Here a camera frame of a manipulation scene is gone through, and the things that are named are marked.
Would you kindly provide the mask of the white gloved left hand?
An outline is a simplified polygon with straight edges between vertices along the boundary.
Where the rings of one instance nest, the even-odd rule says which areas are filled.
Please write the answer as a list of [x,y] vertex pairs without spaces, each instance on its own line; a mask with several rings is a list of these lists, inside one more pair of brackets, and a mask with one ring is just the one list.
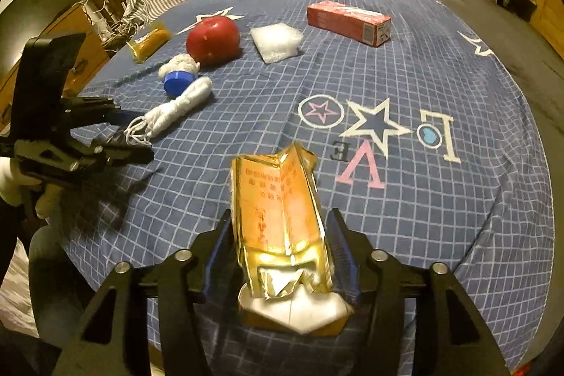
[[25,191],[39,192],[35,201],[35,214],[44,220],[60,204],[63,189],[39,178],[24,175],[15,158],[1,157],[1,199],[6,204],[18,206],[23,203]]

